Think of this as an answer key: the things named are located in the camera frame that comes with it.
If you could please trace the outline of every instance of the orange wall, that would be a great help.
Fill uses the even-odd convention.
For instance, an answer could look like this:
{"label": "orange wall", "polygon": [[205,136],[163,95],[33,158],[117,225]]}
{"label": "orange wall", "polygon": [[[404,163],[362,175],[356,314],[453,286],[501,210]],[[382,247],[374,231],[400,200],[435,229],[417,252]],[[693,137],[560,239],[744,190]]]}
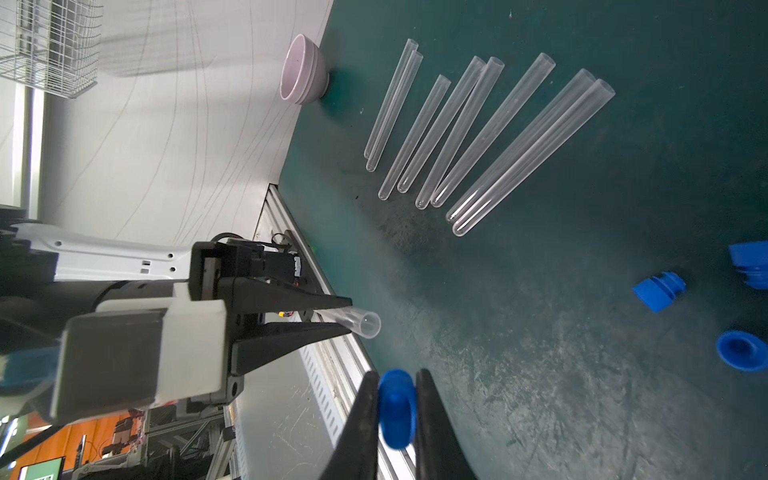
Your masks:
{"label": "orange wall", "polygon": [[[114,426],[118,421],[127,418],[128,414],[114,415],[104,417],[103,419],[90,420],[75,425],[67,425],[56,435],[41,443],[36,449],[31,450],[22,456],[17,462],[11,473],[11,480],[18,480],[18,473],[26,465],[52,460],[53,458],[66,457],[64,460],[64,470],[74,467],[74,457],[78,454],[78,445],[80,445],[83,434],[86,435],[85,452],[83,453],[83,463],[93,462],[101,458],[101,449],[112,443],[112,434]],[[29,429],[46,425],[38,418],[29,419]],[[134,421],[134,431],[137,430],[138,421]],[[33,435],[27,435],[24,440],[30,439]]]}

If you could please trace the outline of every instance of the pink bowl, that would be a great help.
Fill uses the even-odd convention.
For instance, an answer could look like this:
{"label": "pink bowl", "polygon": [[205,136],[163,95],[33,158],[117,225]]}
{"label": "pink bowl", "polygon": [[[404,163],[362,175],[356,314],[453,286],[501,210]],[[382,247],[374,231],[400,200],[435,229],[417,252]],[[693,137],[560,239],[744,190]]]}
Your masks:
{"label": "pink bowl", "polygon": [[304,105],[322,97],[327,88],[328,71],[323,53],[306,36],[297,35],[283,64],[280,97]]}

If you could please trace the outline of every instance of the dark green table surface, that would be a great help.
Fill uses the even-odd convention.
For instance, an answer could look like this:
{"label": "dark green table surface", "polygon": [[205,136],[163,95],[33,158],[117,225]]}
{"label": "dark green table surface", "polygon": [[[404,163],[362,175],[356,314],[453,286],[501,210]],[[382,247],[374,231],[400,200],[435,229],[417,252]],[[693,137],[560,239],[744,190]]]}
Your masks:
{"label": "dark green table surface", "polygon": [[[768,478],[768,372],[715,351],[768,323],[727,252],[768,240],[767,21],[722,0],[334,2],[330,87],[280,192],[336,292],[380,313],[376,367],[432,370],[480,478]],[[424,62],[371,174],[407,38]],[[617,95],[472,232],[414,207],[426,169],[377,198],[438,74],[506,63],[461,152],[541,51],[558,66],[449,204],[579,68]],[[662,270],[690,289],[653,314],[632,287]]]}

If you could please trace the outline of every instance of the white floor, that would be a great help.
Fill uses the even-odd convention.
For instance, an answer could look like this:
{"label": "white floor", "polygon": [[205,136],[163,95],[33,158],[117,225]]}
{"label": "white floor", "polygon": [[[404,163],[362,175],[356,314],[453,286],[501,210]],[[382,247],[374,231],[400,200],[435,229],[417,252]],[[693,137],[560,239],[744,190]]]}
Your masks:
{"label": "white floor", "polygon": [[291,39],[332,0],[105,0],[98,84],[48,105],[42,219],[189,244],[252,237],[299,107],[277,89]]}

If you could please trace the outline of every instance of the scratch marks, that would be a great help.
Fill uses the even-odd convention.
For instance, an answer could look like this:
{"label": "scratch marks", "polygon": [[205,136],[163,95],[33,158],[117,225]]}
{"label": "scratch marks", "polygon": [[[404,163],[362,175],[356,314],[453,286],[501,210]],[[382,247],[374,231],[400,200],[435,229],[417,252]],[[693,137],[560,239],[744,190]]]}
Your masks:
{"label": "scratch marks", "polygon": [[[299,118],[299,113],[301,112],[299,108],[291,108],[290,110],[292,110],[292,112],[291,112],[291,115],[288,117],[287,125],[295,124],[296,120]],[[291,137],[289,135],[283,135],[283,139],[280,141],[280,146],[277,147],[277,150],[275,150],[275,154],[272,156],[272,167],[270,167],[270,174],[268,177],[270,180],[273,178],[275,169],[278,168],[278,166],[280,166],[281,169],[283,167],[283,161],[285,159],[278,161],[277,156],[287,153],[286,151],[283,150],[283,146],[285,145],[286,142],[290,142],[290,139]]]}
{"label": "scratch marks", "polygon": [[296,31],[296,12],[298,8],[299,0],[293,0],[293,25],[290,27],[290,35],[288,35],[288,45],[286,45],[286,51],[290,48],[290,44],[293,41],[293,33]]}
{"label": "scratch marks", "polygon": [[309,462],[300,462],[300,463],[297,463],[297,464],[295,464],[295,465],[294,465],[294,466],[293,466],[293,467],[292,467],[292,468],[291,468],[291,469],[290,469],[288,472],[286,472],[286,474],[285,474],[285,475],[283,475],[283,477],[282,477],[280,480],[285,480],[285,478],[286,478],[288,475],[290,475],[290,473],[291,473],[292,471],[296,470],[296,469],[297,469],[298,467],[300,467],[301,465],[311,465],[311,466],[315,466],[315,465],[316,465],[316,463],[309,463]]}
{"label": "scratch marks", "polygon": [[[260,163],[263,161],[263,152],[266,150],[266,147],[267,147],[267,145],[268,145],[268,144],[269,144],[269,142],[272,140],[272,138],[273,138],[273,135],[274,135],[274,134],[275,134],[275,133],[278,131],[278,128],[279,128],[279,126],[280,126],[280,122],[283,120],[283,117],[285,116],[285,113],[286,113],[286,112],[287,112],[287,110],[284,110],[284,111],[282,112],[282,114],[280,115],[280,119],[277,121],[276,127],[275,127],[275,128],[272,130],[272,133],[271,133],[271,134],[269,134],[269,137],[267,138],[267,141],[266,141],[266,142],[263,144],[263,148],[261,149],[261,154],[260,154],[260,155],[259,155],[259,157],[257,158],[256,162],[254,162],[254,165],[253,165],[253,169],[252,169],[252,173],[253,173],[253,171],[254,171],[254,170],[256,170],[256,169],[257,169],[258,165],[259,165],[259,164],[260,164]],[[266,135],[262,136],[261,140],[259,140],[259,144],[261,144],[261,143],[262,143],[262,141],[264,140],[264,138],[265,138],[265,137],[266,137]],[[253,153],[254,153],[255,151],[256,151],[256,149],[254,148],[254,149],[253,149],[253,151],[251,151],[251,155],[249,155],[249,157],[247,158],[247,160],[250,160],[250,158],[253,156]],[[241,169],[240,169],[240,170],[238,171],[238,173],[237,173],[237,174],[238,174],[238,176],[239,176],[239,175],[242,173],[243,169],[244,169],[245,167],[247,167],[247,160],[246,160],[245,162],[243,162],[243,166],[241,167]],[[234,174],[235,174],[235,170],[232,170],[232,173],[230,174],[229,178],[227,179],[227,183],[230,185],[230,189],[227,191],[227,198],[229,198],[230,194],[232,193],[232,190],[234,189],[234,185],[235,185],[235,183],[234,183],[234,179],[235,179],[235,176],[234,176]],[[249,177],[248,177],[248,181],[247,181],[247,182],[245,183],[245,185],[243,186],[243,195],[245,195],[245,190],[246,190],[246,189],[249,187],[249,185],[250,185],[250,179],[251,179],[251,176],[249,176]],[[241,197],[240,197],[240,203],[237,205],[237,207],[238,207],[238,210],[240,209],[240,205],[242,204],[242,201],[243,201],[243,196],[241,195]],[[221,215],[221,211],[224,209],[224,204],[225,204],[225,203],[226,203],[226,202],[222,202],[222,203],[221,203],[221,206],[219,207],[219,210],[218,210],[218,212],[217,212],[217,215],[216,215],[216,217],[219,217],[219,216]],[[232,224],[233,224],[233,226],[234,226],[234,221],[235,221],[235,218],[236,218],[236,217],[237,217],[237,211],[235,211],[235,214],[232,216]],[[212,232],[212,229],[213,229],[213,228],[214,228],[214,225],[212,224],[212,225],[211,225],[211,227],[210,227],[210,229],[208,230],[208,235],[207,235],[208,237],[210,237],[210,235],[211,235],[211,232]]]}
{"label": "scratch marks", "polygon": [[538,444],[541,441],[541,432],[539,432],[538,435],[536,435],[536,440],[534,440],[533,449],[531,450],[531,454],[528,456],[528,460],[525,463],[525,467],[523,468],[523,474],[522,478],[525,478],[525,476],[528,474],[528,470],[531,468],[531,463],[533,463],[533,457],[536,455],[536,452],[538,451]]}
{"label": "scratch marks", "polygon": [[285,440],[285,438],[284,438],[284,437],[283,437],[281,434],[277,433],[276,435],[277,435],[277,438],[278,438],[278,439],[280,439],[280,440],[282,440],[282,441],[283,441],[283,443],[285,443],[286,445],[288,445],[288,446],[290,447],[290,449],[291,449],[291,450],[293,450],[294,452],[296,452],[296,453],[298,453],[299,455],[301,455],[301,453],[300,453],[298,450],[296,450],[296,447],[294,447],[293,445],[291,445],[290,443],[288,443],[288,441],[287,441],[287,440]]}
{"label": "scratch marks", "polygon": [[175,25],[175,38],[176,38],[176,78],[174,83],[174,113],[170,120],[170,127],[168,128],[168,136],[165,139],[165,144],[163,145],[163,152],[160,154],[160,160],[157,162],[157,167],[154,169],[154,173],[152,174],[152,178],[150,179],[149,183],[147,184],[147,188],[144,190],[144,194],[141,196],[141,199],[139,200],[139,203],[136,205],[136,208],[134,208],[134,211],[131,212],[131,215],[128,216],[125,223],[123,223],[123,226],[120,227],[120,230],[114,235],[114,238],[118,238],[121,233],[123,233],[123,230],[125,227],[128,226],[128,224],[133,220],[134,215],[136,215],[136,212],[139,211],[139,208],[141,208],[141,205],[144,203],[144,201],[147,199],[147,195],[149,194],[149,190],[154,185],[155,180],[157,179],[157,174],[160,173],[160,168],[163,165],[163,160],[165,160],[165,154],[168,150],[168,144],[170,143],[170,136],[174,132],[174,125],[176,124],[176,113],[178,110],[179,105],[179,14],[178,14],[178,5],[177,0],[174,0],[174,25]]}
{"label": "scratch marks", "polygon": [[571,427],[571,423],[566,419],[565,415],[563,415],[563,412],[557,406],[552,406],[552,412],[554,413],[554,417],[556,419],[556,422],[552,427],[552,435],[555,437],[557,442],[554,450],[558,450],[560,439],[568,436],[571,438],[571,442],[573,443],[573,446],[576,448],[577,452],[583,454],[584,449],[581,447],[581,444],[579,444],[578,437]]}
{"label": "scratch marks", "polygon": [[[632,397],[632,372],[627,371],[627,381],[624,386],[624,428],[622,430],[622,437],[624,441],[624,448],[621,451],[621,464],[624,468],[627,464],[627,454],[629,453],[631,430],[632,430],[632,414],[634,411],[634,400]],[[634,463],[637,464],[637,457],[635,457]]]}
{"label": "scratch marks", "polygon": [[[190,40],[192,42],[192,59],[193,63],[197,65],[197,56],[200,55],[200,64],[195,68],[194,71],[194,83],[195,83],[195,148],[194,148],[194,167],[192,172],[192,181],[190,183],[190,193],[187,196],[187,204],[184,206],[184,214],[182,214],[182,224],[179,226],[179,230],[177,231],[177,238],[180,232],[184,228],[184,224],[186,223],[186,220],[189,220],[188,218],[185,220],[185,217],[187,215],[187,211],[190,211],[190,215],[192,212],[194,212],[195,207],[197,206],[197,202],[200,200],[200,193],[203,191],[203,187],[205,185],[205,175],[206,170],[208,167],[208,116],[209,116],[209,106],[208,106],[208,87],[207,82],[205,78],[205,66],[203,61],[203,49],[200,45],[200,33],[197,30],[197,20],[195,19],[195,13],[194,9],[192,8],[192,4],[190,3],[191,0],[187,0],[187,10],[189,11],[189,17],[190,17]],[[200,180],[200,186],[197,189],[197,195],[195,196],[194,202],[192,204],[192,208],[189,209],[189,199],[191,198],[192,190],[194,188],[194,181],[197,176],[197,159],[198,159],[198,150],[199,150],[199,144],[200,144],[200,83],[198,78],[198,72],[201,72],[203,75],[203,98],[205,101],[205,126],[203,129],[204,132],[204,147],[203,147],[203,175],[202,180]]]}
{"label": "scratch marks", "polygon": [[296,424],[299,423],[299,420],[301,420],[301,417],[304,416],[307,410],[310,408],[308,406],[304,407],[304,410],[299,414],[299,418],[296,419],[296,421],[293,423],[293,426],[290,428],[290,432],[288,432],[288,438],[290,438],[291,434],[293,433],[293,429],[296,428]]}
{"label": "scratch marks", "polygon": [[69,198],[69,195],[72,193],[74,188],[78,185],[80,182],[80,179],[83,177],[83,174],[88,170],[88,168],[91,167],[91,165],[94,163],[96,158],[98,157],[99,153],[101,153],[101,149],[104,147],[104,143],[106,143],[107,139],[112,134],[112,131],[114,130],[115,125],[118,124],[120,119],[123,117],[123,114],[125,113],[125,109],[127,108],[128,104],[131,103],[131,99],[134,96],[134,91],[136,90],[136,83],[138,82],[138,75],[141,71],[141,62],[144,60],[144,52],[147,49],[147,38],[149,37],[149,27],[150,23],[152,22],[152,3],[153,0],[149,0],[148,3],[148,9],[147,9],[147,27],[144,30],[144,40],[141,43],[141,53],[139,54],[139,61],[136,66],[136,72],[134,75],[134,80],[131,84],[131,89],[128,92],[128,96],[125,99],[125,102],[123,103],[122,108],[118,112],[118,115],[114,118],[112,121],[112,125],[107,129],[107,133],[104,134],[104,137],[101,139],[101,142],[99,142],[98,147],[96,147],[96,151],[94,151],[93,156],[91,157],[88,162],[86,162],[85,166],[80,170],[80,173],[78,173],[77,177],[75,177],[74,182],[72,182],[72,185],[67,189],[64,196],[59,200],[58,204],[56,205],[56,208],[54,209],[53,216],[55,217],[58,211],[61,209],[61,206],[64,205],[64,202]]}
{"label": "scratch marks", "polygon": [[320,26],[317,28],[317,33],[315,34],[315,38],[317,39],[317,44],[320,43],[320,34],[323,33],[323,29],[326,27],[326,24],[328,23],[328,14],[331,12],[331,6],[333,5],[333,0],[327,0],[328,6],[326,7],[326,13],[323,15],[323,21],[320,22]]}
{"label": "scratch marks", "polygon": [[[278,122],[277,122],[277,124],[276,124],[276,125],[280,125],[280,122],[283,120],[283,117],[285,116],[286,112],[288,112],[288,109],[286,109],[286,110],[283,110],[283,111],[280,113],[280,119],[278,120]],[[251,155],[253,155],[253,152],[255,152],[255,151],[256,151],[256,148],[254,148],[254,149],[253,149],[253,151],[251,151]],[[246,192],[246,189],[248,188],[248,185],[250,184],[250,181],[251,181],[251,179],[253,178],[253,174],[254,174],[254,173],[257,171],[257,170],[256,170],[256,167],[258,166],[258,164],[259,164],[259,162],[260,162],[261,160],[262,160],[262,157],[260,156],[260,157],[259,157],[259,158],[256,160],[256,162],[254,162],[254,165],[253,165],[253,166],[251,167],[251,169],[250,169],[250,174],[248,175],[248,180],[246,180],[246,182],[245,182],[245,185],[243,186],[243,193],[240,195],[240,202],[238,202],[238,204],[237,204],[237,209],[235,210],[235,214],[234,214],[234,216],[235,216],[235,217],[237,217],[237,214],[238,214],[238,212],[240,212],[240,208],[243,206],[243,199],[245,198],[245,192]]]}
{"label": "scratch marks", "polygon": [[2,142],[0,142],[0,148],[3,148],[5,146],[5,142],[7,142],[8,139],[11,137],[12,131],[13,131],[13,125],[11,125],[8,131],[5,132],[5,135],[3,135]]}
{"label": "scratch marks", "polygon": [[[206,211],[206,214],[210,210],[211,199],[213,199],[215,195],[215,199],[213,200],[213,203],[215,203],[216,200],[219,198],[221,191],[224,189],[224,184],[222,184],[221,181],[224,178],[224,175],[227,174],[227,171],[229,170],[230,165],[232,164],[232,160],[234,160],[235,155],[237,154],[237,149],[240,147],[240,142],[243,140],[243,133],[245,132],[245,127],[248,123],[248,117],[250,116],[250,107],[251,107],[251,104],[253,103],[253,70],[256,64],[256,58],[255,58],[256,49],[254,46],[255,41],[253,36],[253,29],[255,28],[255,25],[253,22],[253,5],[250,2],[248,2],[248,15],[250,19],[249,32],[250,32],[250,57],[251,57],[250,81],[249,81],[249,87],[248,87],[248,102],[245,109],[245,115],[243,116],[243,123],[240,125],[240,133],[237,135],[237,141],[235,142],[235,146],[232,149],[232,154],[230,155],[230,158],[227,161],[227,165],[224,167],[224,169],[221,172],[221,176],[219,177],[218,184],[216,185],[216,188],[214,188],[214,193],[211,194],[211,196],[208,198],[209,201],[207,201],[205,206],[203,207],[203,209]],[[232,174],[230,174],[229,178],[227,178],[227,183],[230,182],[231,178],[232,178]]]}

